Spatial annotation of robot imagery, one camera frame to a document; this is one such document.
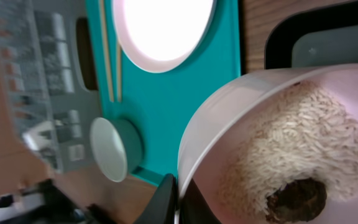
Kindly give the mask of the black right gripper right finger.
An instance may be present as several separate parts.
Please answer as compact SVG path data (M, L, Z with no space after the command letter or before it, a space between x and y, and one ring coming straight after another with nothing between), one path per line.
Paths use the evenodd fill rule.
M221 224L194 180L189 183L180 202L179 224Z

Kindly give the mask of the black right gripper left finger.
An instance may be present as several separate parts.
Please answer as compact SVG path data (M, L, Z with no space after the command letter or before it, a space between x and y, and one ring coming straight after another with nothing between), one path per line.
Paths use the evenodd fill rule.
M176 207L177 180L167 174L134 224L174 224Z

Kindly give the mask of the white bowl with rice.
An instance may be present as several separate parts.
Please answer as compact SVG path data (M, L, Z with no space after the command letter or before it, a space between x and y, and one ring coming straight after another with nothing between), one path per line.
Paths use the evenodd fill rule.
M326 186L309 222L358 223L358 64L262 70L209 96L183 133L178 201L194 180L221 223L269 223L267 197Z

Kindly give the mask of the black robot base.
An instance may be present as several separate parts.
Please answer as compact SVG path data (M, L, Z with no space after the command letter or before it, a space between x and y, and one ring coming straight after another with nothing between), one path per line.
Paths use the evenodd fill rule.
M0 195L0 223L103 224L117 222L95 204L77 206L52 180Z

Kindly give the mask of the grey dishwasher rack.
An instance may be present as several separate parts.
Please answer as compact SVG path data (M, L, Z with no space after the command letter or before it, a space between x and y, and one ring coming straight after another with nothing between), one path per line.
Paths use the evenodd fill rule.
M0 75L27 149L61 173L93 163L101 107L84 1L0 0Z

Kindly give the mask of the small white empty bowl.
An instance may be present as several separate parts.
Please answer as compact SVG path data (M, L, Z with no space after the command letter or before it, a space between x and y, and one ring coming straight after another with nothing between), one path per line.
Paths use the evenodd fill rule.
M141 137L126 119L94 119L89 138L98 167L113 182L122 182L143 160Z

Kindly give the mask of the teal plastic tray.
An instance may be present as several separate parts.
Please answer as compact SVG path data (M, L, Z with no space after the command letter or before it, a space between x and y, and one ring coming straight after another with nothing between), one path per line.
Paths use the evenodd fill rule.
M137 128L144 156L133 175L151 184L158 185L165 174L177 174L180 140L194 112L214 91L242 74L239 3L215 4L206 35L177 68L150 73L121 55L118 103L109 99L99 2L86 2L103 117L127 119Z

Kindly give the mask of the dark brown food lump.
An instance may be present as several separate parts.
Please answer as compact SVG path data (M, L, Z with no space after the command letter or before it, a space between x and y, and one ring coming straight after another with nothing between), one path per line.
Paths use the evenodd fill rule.
M269 223L296 223L314 220L326 205L326 186L312 178L294 180L267 197L265 219Z

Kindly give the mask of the right wooden chopstick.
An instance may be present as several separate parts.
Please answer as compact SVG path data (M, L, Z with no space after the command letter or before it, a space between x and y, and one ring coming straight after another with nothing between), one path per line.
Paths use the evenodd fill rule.
M121 45L119 41L116 42L116 87L117 87L117 101L122 101L122 57Z

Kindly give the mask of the wooden chopstick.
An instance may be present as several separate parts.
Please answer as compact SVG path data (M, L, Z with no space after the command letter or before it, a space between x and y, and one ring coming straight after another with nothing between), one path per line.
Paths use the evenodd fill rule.
M117 101L122 101L122 57L121 45L119 41L116 42L116 87L117 87Z
M104 0L99 0L99 16L101 23L101 36L103 44L103 55L104 55L104 66L106 70L106 80L108 84L108 94L110 102L114 102L114 88L112 82L112 72L111 72L111 61L109 54L109 41L108 41L108 32L106 25L106 10Z

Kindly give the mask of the white round plate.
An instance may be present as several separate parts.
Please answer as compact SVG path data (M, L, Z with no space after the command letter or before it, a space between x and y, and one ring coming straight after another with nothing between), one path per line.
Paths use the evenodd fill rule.
M114 0L117 41L140 69L168 72L202 42L216 5L215 0Z

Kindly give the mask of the left wooden chopstick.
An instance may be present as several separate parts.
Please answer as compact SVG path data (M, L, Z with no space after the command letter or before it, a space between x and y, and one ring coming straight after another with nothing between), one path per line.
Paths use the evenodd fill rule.
M114 102L114 88L112 82L112 72L111 72L111 61L109 54L109 41L108 41L108 32L106 25L106 10L104 0L99 0L99 16L101 23L101 36L103 44L103 55L104 55L104 66L106 70L106 80L108 84L108 94L110 102Z

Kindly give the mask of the black flat tray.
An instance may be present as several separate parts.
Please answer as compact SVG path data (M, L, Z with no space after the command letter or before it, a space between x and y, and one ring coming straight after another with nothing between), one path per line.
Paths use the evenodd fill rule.
M345 63L358 63L358 1L294 14L266 41L266 69Z

